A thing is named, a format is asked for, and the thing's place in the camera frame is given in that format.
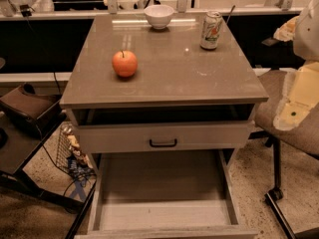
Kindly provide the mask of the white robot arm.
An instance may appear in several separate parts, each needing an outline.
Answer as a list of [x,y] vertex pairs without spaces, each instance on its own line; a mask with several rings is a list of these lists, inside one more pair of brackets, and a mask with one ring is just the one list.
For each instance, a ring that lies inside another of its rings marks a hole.
[[274,37],[293,41],[293,52],[305,60],[284,78],[282,99],[273,125],[279,130],[298,127],[319,103],[319,0],[311,0],[299,16],[276,30]]

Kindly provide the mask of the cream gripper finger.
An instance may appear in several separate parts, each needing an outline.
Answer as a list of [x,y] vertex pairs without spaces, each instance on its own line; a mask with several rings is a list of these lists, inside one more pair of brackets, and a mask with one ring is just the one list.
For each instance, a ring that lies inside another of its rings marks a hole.
[[308,108],[314,108],[319,103],[318,62],[306,64],[296,72],[289,100]]
[[275,112],[273,125],[279,130],[292,130],[305,120],[311,110],[311,106],[301,103],[280,101]]

